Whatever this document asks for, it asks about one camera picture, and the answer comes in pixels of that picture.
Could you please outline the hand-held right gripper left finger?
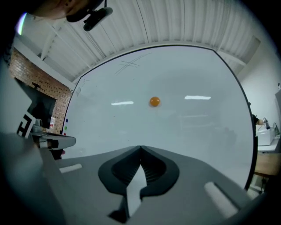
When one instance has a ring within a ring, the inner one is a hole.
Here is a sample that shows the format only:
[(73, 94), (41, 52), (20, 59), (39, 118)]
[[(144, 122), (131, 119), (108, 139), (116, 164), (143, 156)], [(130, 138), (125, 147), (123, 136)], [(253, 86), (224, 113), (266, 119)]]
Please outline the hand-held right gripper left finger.
[(63, 178), (98, 213), (125, 224), (141, 205), (139, 147), (57, 160)]

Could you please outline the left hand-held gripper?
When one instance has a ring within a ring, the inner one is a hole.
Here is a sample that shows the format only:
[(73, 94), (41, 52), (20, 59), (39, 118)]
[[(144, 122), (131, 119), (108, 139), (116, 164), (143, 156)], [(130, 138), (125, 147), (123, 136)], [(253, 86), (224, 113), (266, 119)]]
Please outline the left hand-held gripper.
[(0, 148), (18, 137), (31, 138), (41, 149), (61, 150), (76, 144), (76, 138), (43, 132), (32, 133), (36, 119), (29, 112), (31, 99), (8, 74), (0, 76)]

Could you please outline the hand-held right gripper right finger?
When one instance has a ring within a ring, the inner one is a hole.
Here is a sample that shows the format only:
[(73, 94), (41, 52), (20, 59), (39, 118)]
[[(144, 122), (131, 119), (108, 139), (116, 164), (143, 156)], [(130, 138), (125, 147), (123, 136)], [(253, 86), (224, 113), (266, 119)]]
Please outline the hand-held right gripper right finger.
[(179, 177), (165, 194), (143, 198), (131, 225), (256, 225), (264, 194), (251, 199), (240, 185), (201, 160), (147, 149), (172, 160)]

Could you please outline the wooden table hairpin legs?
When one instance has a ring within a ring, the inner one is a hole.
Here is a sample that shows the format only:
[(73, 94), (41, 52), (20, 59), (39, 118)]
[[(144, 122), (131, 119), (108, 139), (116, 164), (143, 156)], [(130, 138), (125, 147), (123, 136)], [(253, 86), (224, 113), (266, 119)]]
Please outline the wooden table hairpin legs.
[(281, 153), (258, 153), (254, 174), (270, 177), (277, 176), (281, 170)]

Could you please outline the white printer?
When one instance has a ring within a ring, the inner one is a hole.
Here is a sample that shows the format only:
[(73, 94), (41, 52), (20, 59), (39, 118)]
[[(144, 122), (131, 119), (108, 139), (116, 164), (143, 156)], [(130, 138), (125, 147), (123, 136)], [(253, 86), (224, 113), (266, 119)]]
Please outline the white printer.
[(265, 129), (257, 131), (258, 146), (270, 146), (273, 139), (275, 138), (274, 129)]

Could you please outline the white whiteboard black frame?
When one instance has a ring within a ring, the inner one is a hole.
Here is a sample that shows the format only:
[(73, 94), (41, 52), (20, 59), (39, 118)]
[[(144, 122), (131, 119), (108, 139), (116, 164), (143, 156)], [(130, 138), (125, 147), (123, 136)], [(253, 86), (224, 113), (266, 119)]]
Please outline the white whiteboard black frame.
[[(149, 104), (154, 96), (157, 107)], [(246, 95), (226, 62), (207, 48), (151, 47), (101, 63), (78, 81), (64, 127), (76, 138), (65, 158), (146, 145), (204, 161), (243, 188), (253, 176)]]

